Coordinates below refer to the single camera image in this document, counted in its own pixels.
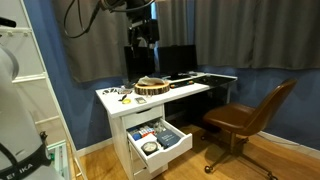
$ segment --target brown leather chair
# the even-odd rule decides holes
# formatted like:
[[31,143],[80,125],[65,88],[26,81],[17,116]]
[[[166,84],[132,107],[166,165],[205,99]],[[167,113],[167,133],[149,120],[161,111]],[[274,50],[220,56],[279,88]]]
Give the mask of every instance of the brown leather chair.
[[[247,142],[249,136],[262,131],[268,125],[296,83],[296,79],[283,81],[263,99],[257,108],[248,107],[239,103],[229,103],[207,112],[203,117],[204,123],[220,127],[230,132],[230,149],[220,156],[211,166],[206,166],[205,172],[210,173],[215,165],[224,160],[228,155],[233,154],[237,134],[247,137],[240,141],[242,143],[238,142],[238,145]],[[258,162],[244,155],[242,152],[240,152],[239,155],[267,171],[270,179],[277,179],[272,175],[271,171],[258,164]]]

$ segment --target blue wall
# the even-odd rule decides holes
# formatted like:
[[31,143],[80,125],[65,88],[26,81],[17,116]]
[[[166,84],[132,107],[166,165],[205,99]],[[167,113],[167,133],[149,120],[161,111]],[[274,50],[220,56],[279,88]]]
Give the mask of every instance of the blue wall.
[[[122,84],[121,78],[76,84],[67,68],[65,52],[50,0],[25,0],[38,45],[53,88],[76,148],[90,146],[111,137],[103,106],[95,90]],[[281,69],[208,68],[204,71],[235,75],[232,101],[256,106],[282,80],[299,82],[266,132],[320,150],[320,71]]]

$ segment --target black monitor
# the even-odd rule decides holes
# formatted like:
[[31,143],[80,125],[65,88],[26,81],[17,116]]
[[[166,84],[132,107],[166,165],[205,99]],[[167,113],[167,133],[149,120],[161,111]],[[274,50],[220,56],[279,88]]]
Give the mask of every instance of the black monitor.
[[124,47],[128,83],[134,84],[141,77],[153,74],[155,70],[154,51],[147,47]]
[[190,77],[186,73],[198,68],[195,45],[159,47],[158,57],[160,74],[170,80]]

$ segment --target white desk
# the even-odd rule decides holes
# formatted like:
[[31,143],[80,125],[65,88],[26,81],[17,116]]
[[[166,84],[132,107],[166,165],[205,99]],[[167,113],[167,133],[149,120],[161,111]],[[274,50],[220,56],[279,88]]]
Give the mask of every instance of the white desk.
[[[233,76],[223,77],[233,78],[234,81],[237,80],[237,77]],[[230,96],[229,84],[227,85],[227,102]],[[96,91],[108,112],[114,147],[129,179],[152,179],[168,168],[168,162],[192,148],[192,134],[186,135],[165,121],[164,103],[204,92],[210,88],[208,85],[194,83],[192,85],[170,89],[164,94],[153,95],[151,97],[145,97],[132,92],[127,96],[127,98],[131,99],[130,104],[122,104],[119,99],[121,99],[123,95],[118,93],[104,94],[105,89]],[[144,97],[147,103],[138,104],[134,101],[136,97]],[[127,129],[154,119],[162,121],[167,129],[172,130],[180,136],[181,139],[178,143],[166,150],[158,150],[146,156],[140,148],[141,142],[134,141],[127,132]]]

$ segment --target drawer handle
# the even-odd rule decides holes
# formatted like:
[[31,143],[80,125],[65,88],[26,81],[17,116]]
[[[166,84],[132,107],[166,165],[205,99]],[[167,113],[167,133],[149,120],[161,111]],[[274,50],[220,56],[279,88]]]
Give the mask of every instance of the drawer handle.
[[151,109],[152,109],[152,108],[145,109],[145,110],[142,110],[142,111],[136,112],[136,114],[140,114],[140,113],[143,113],[143,112],[146,112],[146,111],[150,111]]

